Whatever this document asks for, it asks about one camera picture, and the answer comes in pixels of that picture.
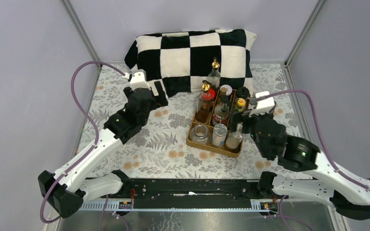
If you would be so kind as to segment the green bottle yellow cap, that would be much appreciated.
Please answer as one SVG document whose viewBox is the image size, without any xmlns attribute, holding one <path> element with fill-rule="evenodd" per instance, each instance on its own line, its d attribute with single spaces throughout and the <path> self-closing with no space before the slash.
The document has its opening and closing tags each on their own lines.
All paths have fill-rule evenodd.
<svg viewBox="0 0 370 231">
<path fill-rule="evenodd" d="M 234 106 L 235 112 L 243 112 L 245 110 L 246 100 L 243 98 L 237 98 Z"/>
</svg>

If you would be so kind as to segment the clear vinegar bottle black cap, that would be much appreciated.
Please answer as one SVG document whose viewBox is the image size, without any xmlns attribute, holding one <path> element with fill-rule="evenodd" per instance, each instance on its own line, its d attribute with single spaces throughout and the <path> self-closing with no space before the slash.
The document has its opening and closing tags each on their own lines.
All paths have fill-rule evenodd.
<svg viewBox="0 0 370 231">
<path fill-rule="evenodd" d="M 216 104 L 212 115 L 213 126 L 216 126 L 218 124 L 226 125 L 229 113 L 230 113 L 230 100 L 226 95 L 222 95 L 220 96 L 220 102 Z"/>
</svg>

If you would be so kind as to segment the reflected jar white lid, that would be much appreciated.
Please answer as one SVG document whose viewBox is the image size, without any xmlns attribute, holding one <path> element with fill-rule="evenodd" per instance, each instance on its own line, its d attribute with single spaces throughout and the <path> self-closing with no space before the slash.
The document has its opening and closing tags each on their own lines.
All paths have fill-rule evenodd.
<svg viewBox="0 0 370 231">
<path fill-rule="evenodd" d="M 227 127 L 224 124 L 217 124 L 213 128 L 211 145 L 221 148 L 224 145 L 227 136 Z"/>
</svg>

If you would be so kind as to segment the black cap shaker bottle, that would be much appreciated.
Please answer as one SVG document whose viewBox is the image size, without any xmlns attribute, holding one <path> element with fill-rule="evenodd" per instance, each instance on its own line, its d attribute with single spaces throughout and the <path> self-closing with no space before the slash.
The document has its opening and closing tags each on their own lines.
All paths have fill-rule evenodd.
<svg viewBox="0 0 370 231">
<path fill-rule="evenodd" d="M 242 98 L 244 100 L 248 99 L 250 96 L 250 91 L 247 87 L 240 87 L 236 92 L 236 99 Z"/>
</svg>

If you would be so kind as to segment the woven wicker tray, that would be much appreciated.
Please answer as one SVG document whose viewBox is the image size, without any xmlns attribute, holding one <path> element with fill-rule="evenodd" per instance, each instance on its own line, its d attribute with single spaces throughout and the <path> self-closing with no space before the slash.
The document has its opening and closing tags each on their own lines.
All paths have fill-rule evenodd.
<svg viewBox="0 0 370 231">
<path fill-rule="evenodd" d="M 229 116 L 228 116 L 228 121 L 227 121 L 227 124 L 225 125 L 227 127 L 227 136 L 226 136 L 226 139 L 229 135 L 229 117 L 234 113 L 234 106 L 235 106 L 235 102 L 236 102 L 236 92 L 237 90 L 234 90 L 233 89 L 233 92 L 230 96 L 228 96 L 229 100 L 230 100 L 230 113 L 229 113 Z M 228 151 L 226 148 L 225 148 L 225 142 L 224 142 L 224 145 L 221 147 L 221 148 L 216 148 L 216 147 L 213 147 L 211 145 L 211 140 L 212 140 L 212 133 L 213 133 L 213 124 L 212 124 L 212 115 L 213 115 L 213 112 L 214 112 L 214 109 L 215 109 L 215 106 L 216 104 L 218 104 L 220 101 L 217 99 L 218 97 L 218 94 L 219 94 L 219 90 L 216 91 L 216 96 L 215 96 L 215 99 L 212 101 L 212 107 L 211 107 L 211 111 L 208 115 L 208 119 L 206 121 L 206 123 L 201 123 L 201 122 L 198 122 L 195 118 L 195 115 L 196 115 L 196 112 L 195 112 L 195 115 L 194 115 L 194 118 L 193 118 L 193 121 L 192 121 L 192 124 L 191 124 L 191 127 L 190 127 L 190 130 L 188 132 L 188 137 L 187 137 L 187 140 L 186 140 L 186 144 L 188 146 L 191 146 L 191 147 L 194 147 L 194 148 L 198 148 L 198 149 L 202 149 L 204 151 L 209 151 L 209 152 L 213 152 L 213 153 L 218 153 L 218 154 L 222 154 L 222 155 L 225 155 L 225 156 L 229 156 L 229 157 L 238 157 L 239 154 L 240 154 L 240 151 L 241 151 L 241 148 L 242 148 L 242 144 L 243 144 L 243 141 L 241 142 L 241 144 L 239 145 L 239 149 L 238 149 L 238 152 L 237 153 L 233 153 L 233 152 L 230 152 Z M 248 104 L 249 102 L 249 98 L 246 99 L 246 105 L 245 105 L 245 110 L 248 109 Z M 196 143 L 196 142 L 192 142 L 189 138 L 189 135 L 190 135 L 190 131 L 191 129 L 196 125 L 196 124 L 203 124 L 203 125 L 206 125 L 208 128 L 209 128 L 209 133 L 210 133 L 210 144 L 208 145 L 203 145 L 203 144 L 199 144 L 199 143 Z"/>
</svg>

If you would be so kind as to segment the small yellow oil bottle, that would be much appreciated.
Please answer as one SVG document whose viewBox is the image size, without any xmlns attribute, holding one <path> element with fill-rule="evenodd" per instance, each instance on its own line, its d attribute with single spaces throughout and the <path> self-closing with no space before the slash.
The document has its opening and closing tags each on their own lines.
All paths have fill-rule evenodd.
<svg viewBox="0 0 370 231">
<path fill-rule="evenodd" d="M 223 98 L 223 96 L 228 97 L 228 96 L 226 96 L 226 90 L 225 90 L 225 89 L 223 89 L 223 91 L 221 91 L 221 89 L 220 89 L 220 90 L 219 90 L 219 94 L 218 94 L 217 99 L 218 99 L 219 101 L 221 101 L 221 100 L 222 100 L 222 98 Z"/>
</svg>

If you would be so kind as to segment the white lid brown sauce jar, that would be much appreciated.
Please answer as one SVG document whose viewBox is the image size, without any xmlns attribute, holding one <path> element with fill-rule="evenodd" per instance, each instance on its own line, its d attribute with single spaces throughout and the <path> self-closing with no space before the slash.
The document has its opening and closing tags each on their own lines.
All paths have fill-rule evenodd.
<svg viewBox="0 0 370 231">
<path fill-rule="evenodd" d="M 230 96 L 233 92 L 232 87 L 230 85 L 227 85 L 227 84 L 221 86 L 221 91 L 223 91 L 223 89 L 226 90 L 226 96 Z"/>
</svg>

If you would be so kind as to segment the reflected cruet gold spout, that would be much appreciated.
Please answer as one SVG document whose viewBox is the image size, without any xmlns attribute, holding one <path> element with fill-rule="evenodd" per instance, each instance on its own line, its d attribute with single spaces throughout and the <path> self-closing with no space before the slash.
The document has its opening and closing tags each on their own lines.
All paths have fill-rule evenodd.
<svg viewBox="0 0 370 231">
<path fill-rule="evenodd" d="M 212 101 L 210 100 L 208 93 L 209 89 L 211 89 L 210 83 L 206 80 L 203 80 L 201 86 L 202 92 L 198 97 L 195 115 L 196 120 L 201 123 L 206 123 L 212 107 Z"/>
</svg>

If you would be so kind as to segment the red lid chili sauce jar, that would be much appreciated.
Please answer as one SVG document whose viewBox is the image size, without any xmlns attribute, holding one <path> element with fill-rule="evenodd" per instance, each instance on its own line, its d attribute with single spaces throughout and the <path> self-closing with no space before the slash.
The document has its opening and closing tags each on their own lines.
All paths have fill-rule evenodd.
<svg viewBox="0 0 370 231">
<path fill-rule="evenodd" d="M 215 96 L 216 96 L 216 92 L 214 89 L 209 89 L 208 90 L 208 93 L 209 93 L 209 96 L 210 96 L 210 100 L 214 100 L 215 99 Z"/>
</svg>

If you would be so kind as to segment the glass jar silver lid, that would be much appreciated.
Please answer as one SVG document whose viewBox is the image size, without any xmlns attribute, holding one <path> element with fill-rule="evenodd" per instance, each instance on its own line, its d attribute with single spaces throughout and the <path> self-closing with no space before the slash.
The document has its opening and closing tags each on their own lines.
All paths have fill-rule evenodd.
<svg viewBox="0 0 370 231">
<path fill-rule="evenodd" d="M 210 133 L 209 128 L 203 124 L 196 124 L 190 131 L 189 138 L 192 142 L 196 142 L 203 145 L 210 144 Z"/>
</svg>

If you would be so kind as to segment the glass cruet gold spout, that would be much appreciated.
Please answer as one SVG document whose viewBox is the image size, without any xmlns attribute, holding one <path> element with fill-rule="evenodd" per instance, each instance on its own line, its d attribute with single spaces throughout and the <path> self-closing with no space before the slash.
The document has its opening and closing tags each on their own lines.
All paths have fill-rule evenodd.
<svg viewBox="0 0 370 231">
<path fill-rule="evenodd" d="M 211 89 L 213 89 L 214 91 L 218 91 L 220 88 L 221 74 L 219 72 L 220 63 L 216 57 L 213 58 L 211 66 L 211 72 L 208 74 L 206 80 L 210 83 Z"/>
</svg>

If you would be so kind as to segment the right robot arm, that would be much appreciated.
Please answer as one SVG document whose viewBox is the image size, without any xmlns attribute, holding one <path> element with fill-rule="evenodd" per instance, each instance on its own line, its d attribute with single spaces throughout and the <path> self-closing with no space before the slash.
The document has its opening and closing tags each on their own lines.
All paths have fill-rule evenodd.
<svg viewBox="0 0 370 231">
<path fill-rule="evenodd" d="M 370 219 L 370 179 L 334 168 L 321 149 L 304 138 L 287 134 L 286 127 L 272 115 L 236 112 L 229 119 L 228 129 L 249 134 L 263 158 L 313 177 L 294 180 L 264 171 L 257 184 L 261 197 L 298 197 L 325 204 L 350 219 Z"/>
</svg>

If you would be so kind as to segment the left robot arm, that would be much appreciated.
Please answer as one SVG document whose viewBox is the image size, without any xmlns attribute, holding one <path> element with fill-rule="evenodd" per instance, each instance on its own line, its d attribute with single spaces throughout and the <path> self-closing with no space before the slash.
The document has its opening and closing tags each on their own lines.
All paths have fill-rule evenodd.
<svg viewBox="0 0 370 231">
<path fill-rule="evenodd" d="M 130 193 L 130 179 L 120 170 L 91 180 L 87 176 L 111 152 L 139 133 L 147 124 L 150 112 L 168 105 L 168 100 L 159 81 L 150 88 L 132 90 L 126 87 L 124 93 L 127 103 L 96 131 L 92 143 L 55 172 L 45 170 L 40 173 L 41 211 L 49 203 L 61 218 L 67 218 L 86 201 L 108 194 L 123 198 Z"/>
</svg>

